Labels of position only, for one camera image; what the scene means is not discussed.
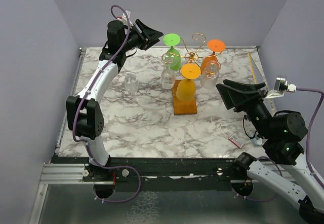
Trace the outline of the green plastic wine glass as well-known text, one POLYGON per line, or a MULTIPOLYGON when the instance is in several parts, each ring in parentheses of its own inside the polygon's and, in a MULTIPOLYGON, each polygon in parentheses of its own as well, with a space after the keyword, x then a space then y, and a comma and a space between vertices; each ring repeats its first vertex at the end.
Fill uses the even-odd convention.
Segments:
POLYGON ((168 33, 163 38, 163 43, 170 48, 167 50, 165 59, 172 58, 171 69, 178 71, 182 66, 182 61, 179 51, 175 48, 181 42, 181 38, 176 33, 168 33))

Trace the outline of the clear glass tumbler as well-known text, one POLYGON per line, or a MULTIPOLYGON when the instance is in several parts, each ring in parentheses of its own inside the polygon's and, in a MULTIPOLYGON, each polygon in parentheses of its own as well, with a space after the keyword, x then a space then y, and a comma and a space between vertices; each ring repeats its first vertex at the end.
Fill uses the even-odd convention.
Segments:
POLYGON ((205 89, 213 89, 218 81, 220 69, 221 64, 218 61, 209 61, 202 71, 200 85, 205 89))

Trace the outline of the clear wine glass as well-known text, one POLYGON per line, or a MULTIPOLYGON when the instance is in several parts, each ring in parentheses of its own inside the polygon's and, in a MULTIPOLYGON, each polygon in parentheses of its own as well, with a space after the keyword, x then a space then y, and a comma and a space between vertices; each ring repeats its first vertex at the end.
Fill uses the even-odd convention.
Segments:
POLYGON ((175 64, 174 55, 171 53, 165 53, 161 57, 161 61, 165 65, 165 69, 162 71, 160 79, 161 86, 164 89, 172 89, 176 81, 176 73, 171 67, 175 64))
POLYGON ((131 96, 135 102, 138 102, 139 81, 137 80, 137 77, 131 73, 127 74, 124 79, 124 85, 128 95, 131 96))

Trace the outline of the orange plastic wine glass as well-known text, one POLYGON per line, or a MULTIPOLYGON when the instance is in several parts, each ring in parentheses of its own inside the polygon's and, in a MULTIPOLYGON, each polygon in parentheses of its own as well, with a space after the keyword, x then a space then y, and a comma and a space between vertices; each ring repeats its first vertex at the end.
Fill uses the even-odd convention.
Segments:
POLYGON ((204 58, 202 64, 200 66, 201 74, 203 73, 204 69, 210 64, 214 63, 217 67, 217 71, 221 69, 221 65, 217 59, 216 54, 221 54, 224 49, 226 48, 225 44, 221 40, 213 39, 207 42, 207 48, 212 51, 210 55, 204 58))

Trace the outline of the yellow plastic wine glass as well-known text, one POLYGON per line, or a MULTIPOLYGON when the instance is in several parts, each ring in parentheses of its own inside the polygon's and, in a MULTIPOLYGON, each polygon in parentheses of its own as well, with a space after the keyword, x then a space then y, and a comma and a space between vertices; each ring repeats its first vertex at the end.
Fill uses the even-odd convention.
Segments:
POLYGON ((201 75, 200 67, 195 63, 187 63, 181 67, 180 74, 184 79, 178 84, 176 97, 181 101, 192 101, 196 91, 194 80, 201 75))

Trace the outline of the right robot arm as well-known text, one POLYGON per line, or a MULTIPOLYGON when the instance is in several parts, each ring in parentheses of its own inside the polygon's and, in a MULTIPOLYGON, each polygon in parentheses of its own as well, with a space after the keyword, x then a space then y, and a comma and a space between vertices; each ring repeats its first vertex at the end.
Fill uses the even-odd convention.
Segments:
POLYGON ((226 109, 246 113, 265 140, 266 155, 286 170, 294 182, 274 173, 248 153, 242 153, 234 160, 233 175, 239 179, 248 176, 263 183, 290 202, 307 223, 323 223, 323 178, 309 161, 309 147, 300 145, 303 138, 310 139, 311 127, 297 111, 282 110, 271 115, 263 102, 299 88, 285 78, 277 78, 271 91, 265 91, 263 87, 265 83, 252 85, 231 80, 216 85, 226 109))

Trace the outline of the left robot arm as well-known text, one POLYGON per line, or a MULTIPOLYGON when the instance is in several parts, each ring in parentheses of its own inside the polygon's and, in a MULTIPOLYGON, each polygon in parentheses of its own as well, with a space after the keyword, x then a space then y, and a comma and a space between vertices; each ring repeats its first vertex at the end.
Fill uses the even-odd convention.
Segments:
POLYGON ((139 19, 134 24, 116 19, 107 24, 107 42, 99 56, 95 73, 87 85, 76 95, 66 99, 69 130, 77 142, 84 142, 89 162, 95 165, 94 174, 99 180, 111 177, 112 169, 107 162, 110 155, 101 137, 104 128, 100 102, 109 84, 119 74, 127 55, 132 49, 146 51, 160 41, 164 34, 154 30, 139 19))

